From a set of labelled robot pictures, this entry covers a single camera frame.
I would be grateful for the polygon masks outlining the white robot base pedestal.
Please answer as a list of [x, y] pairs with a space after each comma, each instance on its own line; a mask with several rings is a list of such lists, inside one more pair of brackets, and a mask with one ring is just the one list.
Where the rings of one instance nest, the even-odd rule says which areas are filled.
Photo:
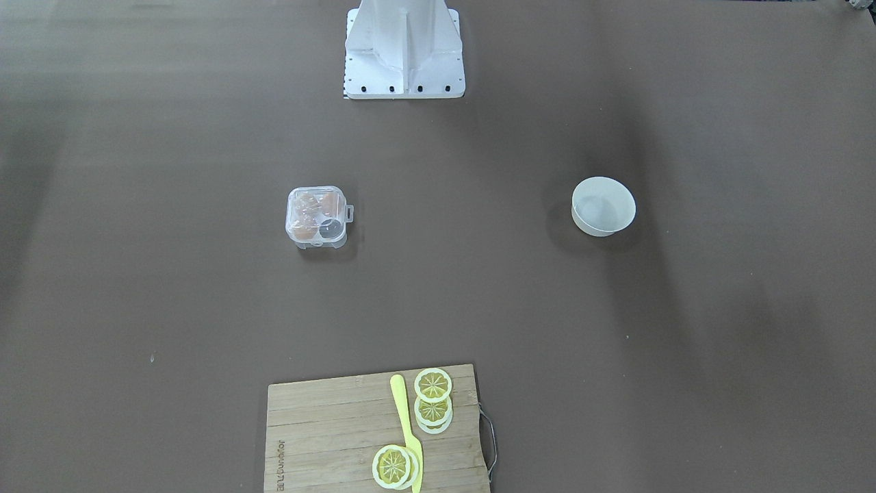
[[346, 14], [345, 50], [345, 98], [465, 94], [460, 16], [444, 1], [363, 1]]

